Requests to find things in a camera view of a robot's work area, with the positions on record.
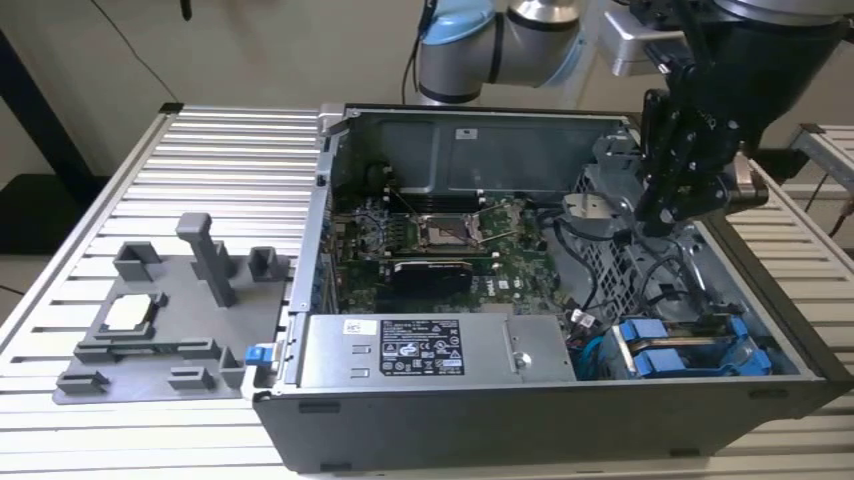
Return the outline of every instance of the sticker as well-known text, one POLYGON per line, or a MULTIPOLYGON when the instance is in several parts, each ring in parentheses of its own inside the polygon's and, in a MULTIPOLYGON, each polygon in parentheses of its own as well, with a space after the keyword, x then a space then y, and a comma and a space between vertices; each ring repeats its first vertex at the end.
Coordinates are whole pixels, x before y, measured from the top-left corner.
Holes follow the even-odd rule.
POLYGON ((379 335, 383 375, 466 374, 460 320, 382 320, 379 335))
POLYGON ((478 139, 478 129, 477 128, 458 128, 456 133, 457 133, 457 139, 458 140, 477 140, 478 139))
POLYGON ((573 323, 578 323, 582 327, 590 328, 597 321, 597 317, 577 308, 576 310, 573 310, 573 316, 570 317, 570 320, 573 321, 573 323))
POLYGON ((345 335, 377 335, 377 320, 345 320, 345 335))

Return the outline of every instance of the slotted aluminum table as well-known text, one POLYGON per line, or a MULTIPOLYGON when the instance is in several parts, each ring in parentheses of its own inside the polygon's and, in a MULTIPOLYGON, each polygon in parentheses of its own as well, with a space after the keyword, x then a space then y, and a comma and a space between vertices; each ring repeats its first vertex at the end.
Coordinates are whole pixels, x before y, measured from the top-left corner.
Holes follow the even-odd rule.
MULTIPOLYGON (((159 115, 0 328, 0 472, 53 480, 297 478, 245 400, 61 407, 51 392, 110 289, 111 259, 126 240, 189 253, 173 232, 181 214, 202 210, 231 252, 265 244, 298 260, 317 120, 314 111, 207 107, 159 115)), ((770 204, 732 223, 854 371, 854 264, 772 188, 770 204)), ((768 423, 710 459, 387 472, 386 478, 851 480, 852 452, 849 394, 802 420, 768 423)))
POLYGON ((802 125, 789 148, 802 151, 854 193, 854 126, 802 125))

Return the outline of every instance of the circuit board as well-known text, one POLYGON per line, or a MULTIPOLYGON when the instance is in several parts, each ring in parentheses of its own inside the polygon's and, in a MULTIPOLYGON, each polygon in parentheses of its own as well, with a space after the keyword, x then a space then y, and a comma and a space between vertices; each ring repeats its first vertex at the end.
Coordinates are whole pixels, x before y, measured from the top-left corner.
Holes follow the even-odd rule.
POLYGON ((534 315, 565 310, 569 298, 536 212, 512 195, 488 197, 472 214, 389 214, 369 205, 337 217, 337 236, 341 313, 534 315), (402 297, 390 273, 401 263, 418 262, 466 265, 470 287, 441 298, 402 297))

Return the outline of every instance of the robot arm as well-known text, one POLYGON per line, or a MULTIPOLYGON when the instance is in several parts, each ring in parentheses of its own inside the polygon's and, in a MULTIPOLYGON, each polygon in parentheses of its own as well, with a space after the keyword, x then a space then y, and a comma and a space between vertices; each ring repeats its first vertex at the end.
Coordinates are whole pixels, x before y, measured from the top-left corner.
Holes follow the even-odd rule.
MULTIPOLYGON (((485 83, 560 81, 584 45, 580 3, 513 0, 508 12, 496 13, 490 0, 441 1, 424 38, 422 103, 469 103, 485 83)), ((617 3, 624 6, 606 13, 601 34, 613 70, 649 73, 644 68, 653 65, 669 87, 645 98, 646 191, 636 211, 646 233, 665 235, 681 220, 728 206, 742 195, 740 185, 762 191, 745 169, 745 155, 851 36, 845 15, 854 12, 854 2, 617 3)), ((756 194, 741 199, 765 202, 756 194)))
POLYGON ((632 0, 654 34, 644 51, 669 91, 645 97, 648 188, 636 214, 649 235, 725 207, 738 192, 734 159, 750 156, 849 35, 845 0, 632 0), (682 30, 688 44, 661 38, 682 30))

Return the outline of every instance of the warning label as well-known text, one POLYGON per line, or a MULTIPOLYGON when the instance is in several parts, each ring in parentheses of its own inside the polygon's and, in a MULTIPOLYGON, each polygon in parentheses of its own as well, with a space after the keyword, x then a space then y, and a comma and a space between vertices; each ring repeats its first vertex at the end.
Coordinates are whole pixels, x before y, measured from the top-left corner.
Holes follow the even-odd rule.
POLYGON ((466 373, 460 320, 383 320, 381 344, 383 375, 466 373))

